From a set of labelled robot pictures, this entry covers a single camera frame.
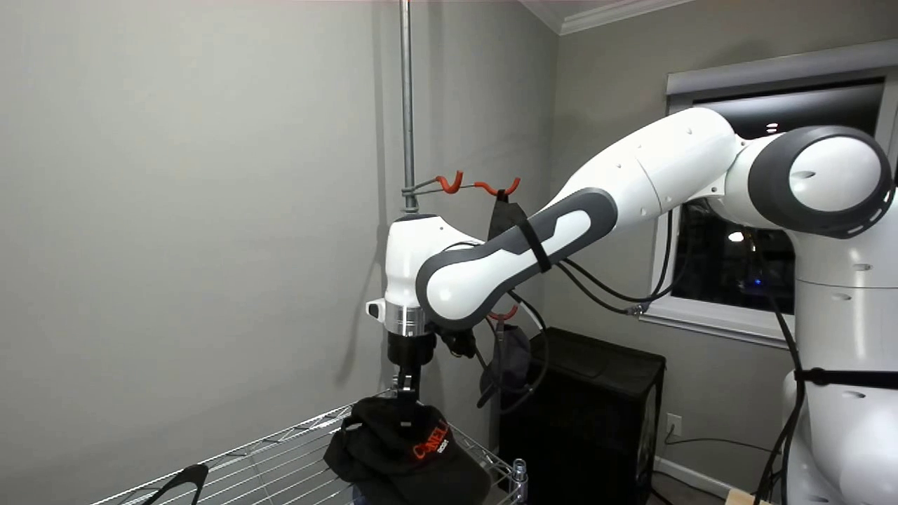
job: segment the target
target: gray wall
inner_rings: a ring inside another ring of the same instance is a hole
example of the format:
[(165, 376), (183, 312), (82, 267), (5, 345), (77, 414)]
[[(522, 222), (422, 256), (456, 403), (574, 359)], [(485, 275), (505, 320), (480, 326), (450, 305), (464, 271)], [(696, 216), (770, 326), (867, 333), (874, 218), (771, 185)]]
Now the gray wall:
[[(683, 7), (565, 37), (557, 80), (553, 194), (610, 139), (665, 111), (668, 72), (825, 51), (898, 37), (896, 0), (694, 0)], [(654, 225), (618, 232), (582, 251), (613, 285), (649, 292)], [(547, 279), (557, 326), (668, 355), (665, 410), (684, 434), (721, 434), (771, 445), (788, 359), (777, 348), (661, 327), (607, 313), (558, 275)], [(732, 445), (670, 445), (665, 456), (735, 484), (755, 484), (763, 455)]]
[[(533, 198), (557, 37), (515, 0), (428, 3), (416, 42), (422, 177)], [(395, 52), (395, 3), (0, 3), (4, 501), (99, 498), (379, 389)], [(484, 195), (453, 204), (484, 230)], [(477, 430), (467, 372), (429, 396)]]

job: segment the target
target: window frame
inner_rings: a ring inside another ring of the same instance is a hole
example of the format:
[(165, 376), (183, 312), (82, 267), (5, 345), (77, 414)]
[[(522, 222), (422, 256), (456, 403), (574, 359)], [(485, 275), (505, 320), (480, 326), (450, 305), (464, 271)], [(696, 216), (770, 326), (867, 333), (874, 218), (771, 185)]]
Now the window frame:
[[(784, 89), (788, 84), (833, 84), (851, 80), (858, 75), (884, 79), (879, 117), (877, 117), (877, 139), (884, 146), (891, 164), (896, 171), (898, 162), (898, 38), (858, 48), (839, 48), (808, 56), (784, 56), (715, 69), (676, 72), (668, 79), (668, 107), (670, 111), (691, 107), (703, 96), (726, 96), (741, 89)], [(668, 257), (665, 288), (673, 277), (676, 263), (676, 237), (680, 237), (680, 209), (673, 209), (673, 230), (668, 230), (665, 218), (658, 218), (654, 232), (654, 263), (651, 263), (651, 285), (658, 285), (668, 232), (673, 246)], [(651, 302), (644, 320), (658, 326), (689, 327), (710, 336), (729, 338), (753, 338), (784, 345), (781, 322), (771, 312), (708, 302), (694, 298), (665, 295)]]

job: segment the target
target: black cabinet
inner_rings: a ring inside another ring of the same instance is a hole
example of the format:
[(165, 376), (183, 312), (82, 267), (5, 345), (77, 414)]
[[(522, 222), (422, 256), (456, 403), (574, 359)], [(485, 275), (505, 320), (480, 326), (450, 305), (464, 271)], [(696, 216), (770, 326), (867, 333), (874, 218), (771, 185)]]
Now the black cabinet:
[(649, 498), (665, 359), (547, 327), (533, 338), (543, 386), (501, 420), (501, 455), (529, 459), (531, 505)]

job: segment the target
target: wire shelf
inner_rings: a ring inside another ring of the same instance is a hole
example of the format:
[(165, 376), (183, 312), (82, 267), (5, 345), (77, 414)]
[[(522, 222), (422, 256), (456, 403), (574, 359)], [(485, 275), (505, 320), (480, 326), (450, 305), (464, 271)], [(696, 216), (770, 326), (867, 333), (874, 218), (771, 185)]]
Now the wire shelf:
[[(203, 459), (209, 479), (200, 505), (349, 505), (355, 487), (342, 481), (327, 462), (327, 445), (349, 417), (350, 406), (336, 406), (279, 430), (266, 438), (242, 442), (230, 451)], [(456, 441), (495, 476), (488, 505), (524, 501), (524, 466), (508, 466), (474, 438), (453, 430)], [(143, 505), (171, 473), (126, 487), (96, 505)], [(168, 490), (158, 505), (192, 505), (195, 484)]]

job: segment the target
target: electrical outlet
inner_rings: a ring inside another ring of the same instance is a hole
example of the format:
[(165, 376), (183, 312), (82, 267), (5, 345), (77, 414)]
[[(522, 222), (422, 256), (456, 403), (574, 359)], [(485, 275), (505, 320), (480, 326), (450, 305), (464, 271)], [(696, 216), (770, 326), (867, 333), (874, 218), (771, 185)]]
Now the electrical outlet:
[(668, 411), (665, 438), (683, 438), (683, 414), (680, 411)]

